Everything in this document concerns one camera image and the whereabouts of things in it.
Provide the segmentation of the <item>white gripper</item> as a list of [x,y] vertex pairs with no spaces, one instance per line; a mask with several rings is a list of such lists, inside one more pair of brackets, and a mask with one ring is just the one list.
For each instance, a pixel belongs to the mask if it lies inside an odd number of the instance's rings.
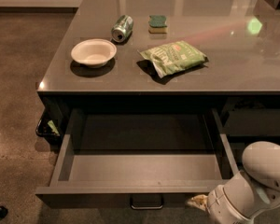
[[208,196],[199,194],[187,199],[186,206],[206,210],[211,224],[254,224],[254,219],[243,216],[232,206],[223,185],[218,185]]

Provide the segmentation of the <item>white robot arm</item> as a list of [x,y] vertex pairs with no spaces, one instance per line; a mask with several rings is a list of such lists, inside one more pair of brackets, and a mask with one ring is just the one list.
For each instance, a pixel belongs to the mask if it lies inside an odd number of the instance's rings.
[[210,224],[254,224],[261,213],[280,207],[280,146],[252,143],[242,164],[226,184],[186,200],[186,205],[204,211]]

